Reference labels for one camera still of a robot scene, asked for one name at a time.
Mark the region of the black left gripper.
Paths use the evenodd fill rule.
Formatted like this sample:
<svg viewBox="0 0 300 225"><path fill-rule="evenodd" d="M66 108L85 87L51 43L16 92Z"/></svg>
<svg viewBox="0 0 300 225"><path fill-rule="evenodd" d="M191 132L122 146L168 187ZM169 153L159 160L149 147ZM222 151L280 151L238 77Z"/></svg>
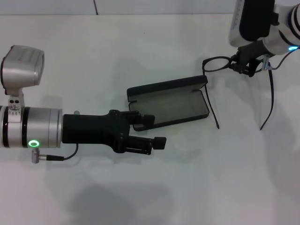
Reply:
<svg viewBox="0 0 300 225"><path fill-rule="evenodd" d="M107 115L63 116L62 142L74 144L103 144L116 153L150 155L152 150L163 150L166 137L143 138L129 136L130 125L154 125L154 115L141 115L139 111L110 111Z"/></svg>

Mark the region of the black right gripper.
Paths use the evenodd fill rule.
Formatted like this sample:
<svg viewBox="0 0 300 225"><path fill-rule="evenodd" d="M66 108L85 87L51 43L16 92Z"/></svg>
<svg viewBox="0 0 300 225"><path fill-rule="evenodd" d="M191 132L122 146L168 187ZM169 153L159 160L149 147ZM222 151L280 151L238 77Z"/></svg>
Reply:
<svg viewBox="0 0 300 225"><path fill-rule="evenodd" d="M230 58L230 69L233 71L241 71L242 66L245 66L242 73L253 77L255 73L261 71L257 69L261 64L261 61L257 60L257 58L265 54L270 55L270 52L265 47L263 41L255 41L248 45L238 47L237 54Z"/></svg>

